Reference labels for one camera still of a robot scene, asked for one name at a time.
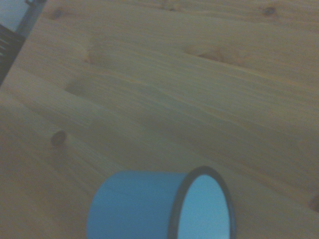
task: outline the pine wood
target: pine wood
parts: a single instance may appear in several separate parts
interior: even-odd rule
[[[49,1],[0,89],[0,238],[85,238],[108,176],[200,165],[229,185],[239,239],[317,238],[316,7]]]

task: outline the wood grain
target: wood grain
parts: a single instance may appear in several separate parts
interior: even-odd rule
[[[308,6],[314,18],[254,18],[266,6],[276,21]],[[0,90],[0,238],[85,238],[113,173],[200,165],[225,178],[239,239],[317,238],[315,10],[49,1]],[[53,147],[61,129],[67,140]]]

